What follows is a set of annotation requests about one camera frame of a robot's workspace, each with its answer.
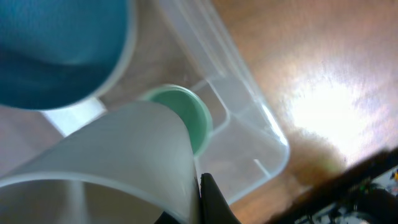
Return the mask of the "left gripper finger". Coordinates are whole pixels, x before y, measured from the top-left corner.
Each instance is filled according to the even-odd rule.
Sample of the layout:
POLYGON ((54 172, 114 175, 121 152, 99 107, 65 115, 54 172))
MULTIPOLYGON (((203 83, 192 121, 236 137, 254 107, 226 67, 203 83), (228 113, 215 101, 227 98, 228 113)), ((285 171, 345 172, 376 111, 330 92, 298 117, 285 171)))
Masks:
POLYGON ((213 176, 201 175, 201 222, 204 224, 240 224, 218 188, 213 176))

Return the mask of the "grey plastic cup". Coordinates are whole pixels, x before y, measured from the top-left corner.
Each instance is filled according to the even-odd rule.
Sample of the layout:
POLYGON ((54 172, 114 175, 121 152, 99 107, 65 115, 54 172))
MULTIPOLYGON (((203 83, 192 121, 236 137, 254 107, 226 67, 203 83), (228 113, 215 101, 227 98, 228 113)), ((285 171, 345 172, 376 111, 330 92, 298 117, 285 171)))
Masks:
POLYGON ((190 137, 166 106, 137 101, 1 178, 2 223, 200 221, 190 137))

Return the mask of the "mint green plastic cup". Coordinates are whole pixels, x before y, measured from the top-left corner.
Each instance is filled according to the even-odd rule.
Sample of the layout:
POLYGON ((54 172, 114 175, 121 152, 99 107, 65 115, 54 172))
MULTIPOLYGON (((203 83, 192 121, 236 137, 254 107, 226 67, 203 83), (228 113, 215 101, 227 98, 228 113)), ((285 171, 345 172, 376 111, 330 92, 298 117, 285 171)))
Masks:
POLYGON ((182 119, 195 157, 207 149, 213 119, 206 104, 194 92, 179 85, 166 84, 143 93, 139 99, 162 104, 182 119))

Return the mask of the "clear plastic storage container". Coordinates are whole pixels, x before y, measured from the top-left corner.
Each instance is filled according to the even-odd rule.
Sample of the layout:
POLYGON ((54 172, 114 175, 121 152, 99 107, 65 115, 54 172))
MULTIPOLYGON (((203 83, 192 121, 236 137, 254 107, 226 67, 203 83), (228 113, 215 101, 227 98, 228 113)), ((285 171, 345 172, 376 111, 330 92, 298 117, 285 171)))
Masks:
POLYGON ((235 203, 278 176, 290 156, 274 119, 209 1, 137 1, 138 36, 120 81, 99 99, 107 111, 166 84, 185 87, 213 119, 207 149, 195 157, 226 201, 235 203))

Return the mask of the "blue large bowl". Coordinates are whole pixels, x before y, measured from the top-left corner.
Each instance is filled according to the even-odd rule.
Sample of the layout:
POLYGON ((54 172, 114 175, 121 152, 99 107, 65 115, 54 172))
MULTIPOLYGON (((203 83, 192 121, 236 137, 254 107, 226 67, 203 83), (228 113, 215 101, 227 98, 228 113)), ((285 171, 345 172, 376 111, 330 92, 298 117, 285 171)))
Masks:
POLYGON ((62 108, 91 97, 126 38, 128 0, 1 0, 1 104, 62 108))

